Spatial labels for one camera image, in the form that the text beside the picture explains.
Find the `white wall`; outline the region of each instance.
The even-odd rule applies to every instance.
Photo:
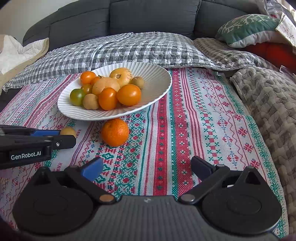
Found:
[[[0,9],[0,34],[15,37],[20,43],[26,31],[60,7],[77,0],[10,0]]]

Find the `logo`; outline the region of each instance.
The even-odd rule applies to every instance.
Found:
[[[26,154],[22,153],[19,155],[11,155],[10,159],[14,161],[18,159],[24,159],[24,158],[35,157],[35,156],[41,156],[41,151],[26,153]]]
[[[42,148],[29,148],[22,150],[14,150],[9,152],[9,158],[12,161],[27,159],[27,158],[39,158],[43,155]]]
[[[152,201],[151,198],[148,198],[148,197],[144,199],[145,203],[150,203],[151,201]]]

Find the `green pillow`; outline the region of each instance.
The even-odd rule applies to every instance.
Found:
[[[262,14],[244,15],[225,23],[218,29],[215,38],[233,48],[263,42],[285,43],[285,39],[275,31],[279,21]]]

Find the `kiwi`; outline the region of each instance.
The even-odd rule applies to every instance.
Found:
[[[130,82],[130,84],[132,84],[132,85],[136,85],[136,86],[138,86],[140,89],[143,89],[143,88],[144,88],[144,83],[145,83],[145,81],[144,81],[144,79],[143,79],[141,76],[135,76],[135,77],[131,80],[131,82]]]
[[[94,94],[87,94],[83,98],[83,106],[88,110],[96,110],[99,108],[98,97]]]
[[[66,126],[64,127],[60,133],[60,135],[73,135],[76,138],[76,131],[70,127],[70,126]]]

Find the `red cushion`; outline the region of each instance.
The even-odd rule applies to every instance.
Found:
[[[290,45],[279,43],[261,43],[245,47],[245,51],[256,54],[276,67],[281,65],[296,73],[296,55],[293,54],[293,48]]]

